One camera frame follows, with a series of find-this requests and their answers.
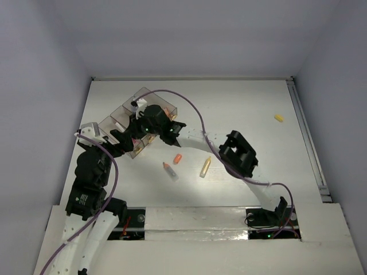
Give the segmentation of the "grey orange-tipped marker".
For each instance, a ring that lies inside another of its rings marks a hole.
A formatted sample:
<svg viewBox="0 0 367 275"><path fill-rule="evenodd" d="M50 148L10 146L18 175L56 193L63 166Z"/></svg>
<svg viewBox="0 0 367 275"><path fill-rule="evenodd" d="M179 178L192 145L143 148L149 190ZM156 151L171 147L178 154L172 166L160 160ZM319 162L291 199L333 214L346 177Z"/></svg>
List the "grey orange-tipped marker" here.
<svg viewBox="0 0 367 275"><path fill-rule="evenodd" d="M172 167L163 162L163 169L166 171L166 173L168 174L168 176L173 180L173 181L176 181L178 180L178 175L177 173L172 169Z"/></svg>

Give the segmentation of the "small orange eraser cap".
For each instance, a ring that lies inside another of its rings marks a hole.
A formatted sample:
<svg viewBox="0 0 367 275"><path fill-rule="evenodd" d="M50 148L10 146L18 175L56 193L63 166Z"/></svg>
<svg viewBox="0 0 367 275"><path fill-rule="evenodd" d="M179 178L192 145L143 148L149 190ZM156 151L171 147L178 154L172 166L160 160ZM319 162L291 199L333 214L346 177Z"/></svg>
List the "small orange eraser cap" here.
<svg viewBox="0 0 367 275"><path fill-rule="evenodd" d="M173 160L174 164L178 164L182 159L182 155L181 154L177 154Z"/></svg>

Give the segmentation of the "yellow highlighter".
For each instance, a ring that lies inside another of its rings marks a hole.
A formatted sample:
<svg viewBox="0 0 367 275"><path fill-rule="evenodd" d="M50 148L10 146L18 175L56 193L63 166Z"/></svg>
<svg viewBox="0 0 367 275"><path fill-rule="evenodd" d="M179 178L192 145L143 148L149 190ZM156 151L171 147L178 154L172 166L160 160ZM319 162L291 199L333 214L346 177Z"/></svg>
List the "yellow highlighter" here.
<svg viewBox="0 0 367 275"><path fill-rule="evenodd" d="M204 162L203 167L202 167L202 169L201 169L201 172L200 172L200 178L204 178L204 177L206 177L206 174L207 174L207 172L208 172L208 169L209 169L209 167L210 167L211 162L212 162L211 157L208 157L208 158L206 159L206 161Z"/></svg>

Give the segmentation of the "white pink-capped pen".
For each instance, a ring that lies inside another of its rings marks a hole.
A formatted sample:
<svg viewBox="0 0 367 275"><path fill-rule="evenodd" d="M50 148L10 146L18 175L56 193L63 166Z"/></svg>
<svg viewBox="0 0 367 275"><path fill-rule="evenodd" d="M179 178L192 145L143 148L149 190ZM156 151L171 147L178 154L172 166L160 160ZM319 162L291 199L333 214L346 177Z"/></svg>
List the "white pink-capped pen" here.
<svg viewBox="0 0 367 275"><path fill-rule="evenodd" d="M124 128L118 122L116 122L115 125L119 129L120 132L124 132Z"/></svg>

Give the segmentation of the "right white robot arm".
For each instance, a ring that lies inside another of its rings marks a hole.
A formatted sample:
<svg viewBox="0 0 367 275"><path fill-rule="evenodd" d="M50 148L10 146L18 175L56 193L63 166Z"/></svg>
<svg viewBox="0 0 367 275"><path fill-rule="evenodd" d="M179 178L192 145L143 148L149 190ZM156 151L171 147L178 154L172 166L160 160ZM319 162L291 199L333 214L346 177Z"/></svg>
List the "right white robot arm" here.
<svg viewBox="0 0 367 275"><path fill-rule="evenodd" d="M286 199L270 195L267 191L269 183L253 181L258 159L255 150L240 132L233 130L227 135L209 134L203 129L189 128L185 123L170 119L159 105L148 105L143 100L133 101L131 105L136 110L129 116L127 128L113 134L124 152L131 152L133 141L146 135L158 136L170 146L211 152L231 176L245 181L260 202L262 218L272 225L284 219Z"/></svg>

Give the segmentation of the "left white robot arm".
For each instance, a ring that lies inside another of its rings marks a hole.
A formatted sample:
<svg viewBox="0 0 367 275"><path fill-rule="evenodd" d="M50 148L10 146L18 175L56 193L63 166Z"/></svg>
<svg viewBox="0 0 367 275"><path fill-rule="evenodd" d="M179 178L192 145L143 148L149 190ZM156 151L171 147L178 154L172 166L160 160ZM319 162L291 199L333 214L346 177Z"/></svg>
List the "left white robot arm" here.
<svg viewBox="0 0 367 275"><path fill-rule="evenodd" d="M60 246L41 274L90 274L113 229L127 227L131 219L126 201L104 189L123 151L100 133L96 123L83 124L75 136L84 152L77 158Z"/></svg>

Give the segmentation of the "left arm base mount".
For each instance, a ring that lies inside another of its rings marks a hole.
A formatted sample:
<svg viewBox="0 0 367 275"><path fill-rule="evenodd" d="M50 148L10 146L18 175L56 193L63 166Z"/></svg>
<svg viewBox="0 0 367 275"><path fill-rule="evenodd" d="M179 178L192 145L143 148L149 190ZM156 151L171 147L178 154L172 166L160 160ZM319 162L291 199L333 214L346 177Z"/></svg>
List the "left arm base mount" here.
<svg viewBox="0 0 367 275"><path fill-rule="evenodd" d="M113 229L109 241L141 241L145 239L145 208L128 208L127 218Z"/></svg>

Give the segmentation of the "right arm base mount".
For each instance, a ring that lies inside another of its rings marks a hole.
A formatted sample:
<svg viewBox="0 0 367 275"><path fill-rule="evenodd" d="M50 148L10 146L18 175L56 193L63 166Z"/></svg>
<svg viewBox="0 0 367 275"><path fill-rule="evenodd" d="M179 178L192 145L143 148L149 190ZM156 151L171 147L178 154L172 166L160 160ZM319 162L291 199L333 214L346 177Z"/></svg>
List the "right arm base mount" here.
<svg viewBox="0 0 367 275"><path fill-rule="evenodd" d="M301 239L295 208L280 197L274 211L262 208L246 209L244 223L248 228L248 239Z"/></svg>

